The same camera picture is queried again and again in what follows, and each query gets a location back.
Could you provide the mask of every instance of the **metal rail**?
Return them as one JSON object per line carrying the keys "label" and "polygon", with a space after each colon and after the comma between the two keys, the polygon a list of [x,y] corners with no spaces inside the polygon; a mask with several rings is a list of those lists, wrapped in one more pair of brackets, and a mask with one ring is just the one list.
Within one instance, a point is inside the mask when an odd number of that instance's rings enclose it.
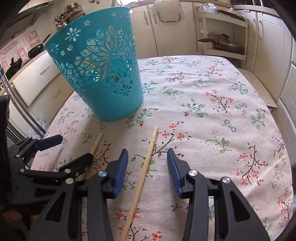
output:
{"label": "metal rail", "polygon": [[[17,111],[21,114],[21,116],[25,119],[25,121],[33,128],[34,131],[38,133],[39,136],[44,137],[44,134],[46,131],[40,126],[40,124],[32,117],[32,115],[29,113],[29,109],[24,106],[24,104],[18,99],[16,96],[14,90],[11,88],[9,81],[4,73],[2,63],[0,62],[0,79],[3,84],[3,87],[7,94],[11,95],[11,101],[13,102],[15,108]],[[18,104],[21,106],[21,108],[24,110],[24,112],[28,115],[28,117],[32,120],[32,122],[37,126],[35,126],[28,118],[27,116],[22,112]]]}

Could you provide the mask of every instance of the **range hood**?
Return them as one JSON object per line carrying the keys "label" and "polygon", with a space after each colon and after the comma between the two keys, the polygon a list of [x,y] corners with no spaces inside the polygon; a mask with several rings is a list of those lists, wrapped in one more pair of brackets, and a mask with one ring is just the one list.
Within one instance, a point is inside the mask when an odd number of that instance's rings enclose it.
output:
{"label": "range hood", "polygon": [[0,49],[12,39],[23,33],[26,28],[32,26],[39,16],[48,10],[52,5],[53,3],[45,2],[20,12],[1,37]]}

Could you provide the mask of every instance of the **wall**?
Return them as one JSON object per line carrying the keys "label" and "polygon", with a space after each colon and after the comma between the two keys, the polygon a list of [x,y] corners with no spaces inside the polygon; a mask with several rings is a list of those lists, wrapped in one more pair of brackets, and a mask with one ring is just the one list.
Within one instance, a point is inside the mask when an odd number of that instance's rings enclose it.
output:
{"label": "wall", "polygon": [[41,43],[40,37],[34,28],[26,29],[24,33],[14,38],[0,50],[0,60],[3,69],[6,72],[11,63],[11,58],[17,61],[22,58],[22,65],[25,65],[30,59],[28,51]]}
{"label": "wall", "polygon": [[112,0],[65,0],[56,2],[53,7],[42,14],[36,23],[31,27],[36,29],[40,39],[44,39],[49,33],[51,37],[56,32],[54,21],[54,16],[60,15],[61,12],[64,12],[66,5],[77,2],[82,6],[83,12],[85,14],[98,11],[100,9],[111,7]]}
{"label": "wall", "polygon": [[57,1],[50,10],[43,13],[36,23],[27,28],[24,33],[14,38],[0,50],[0,60],[6,72],[10,67],[11,58],[14,61],[22,58],[24,65],[30,59],[28,58],[28,51],[34,46],[40,44],[45,37],[51,33],[51,37],[56,32],[54,16],[60,15],[64,12],[66,5],[77,2],[82,6],[85,14],[111,7],[112,0],[60,0]]}

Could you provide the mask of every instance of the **black frying pan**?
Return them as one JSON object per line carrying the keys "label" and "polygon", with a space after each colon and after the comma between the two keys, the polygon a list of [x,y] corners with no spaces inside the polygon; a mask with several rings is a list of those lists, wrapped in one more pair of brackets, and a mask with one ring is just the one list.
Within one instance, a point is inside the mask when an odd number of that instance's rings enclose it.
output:
{"label": "black frying pan", "polygon": [[16,74],[16,72],[20,70],[21,66],[22,66],[22,59],[21,58],[15,62],[13,62],[13,58],[12,58],[10,67],[5,73],[7,79],[10,80]]}
{"label": "black frying pan", "polygon": [[37,46],[35,46],[34,48],[32,48],[29,52],[28,52],[28,57],[29,58],[34,58],[36,57],[38,54],[40,54],[43,49],[44,49],[44,46],[43,44],[45,43],[45,41],[49,38],[51,34],[47,35],[47,37],[45,38],[45,40],[43,40],[42,44],[39,44]]}

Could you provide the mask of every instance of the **metal screw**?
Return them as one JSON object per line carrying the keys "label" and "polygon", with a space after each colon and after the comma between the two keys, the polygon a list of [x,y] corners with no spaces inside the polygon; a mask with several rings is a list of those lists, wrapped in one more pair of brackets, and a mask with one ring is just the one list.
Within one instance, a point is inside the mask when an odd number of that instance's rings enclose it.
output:
{"label": "metal screw", "polygon": [[222,182],[224,183],[230,183],[230,178],[229,177],[223,177]]}
{"label": "metal screw", "polygon": [[100,176],[100,177],[105,177],[105,176],[107,176],[107,172],[106,171],[99,171],[99,173],[98,173],[98,175]]}
{"label": "metal screw", "polygon": [[194,176],[197,175],[198,172],[196,170],[190,170],[188,173],[189,173],[190,176],[194,177]]}
{"label": "metal screw", "polygon": [[72,184],[74,182],[74,179],[73,178],[67,178],[66,179],[66,183],[67,184]]}

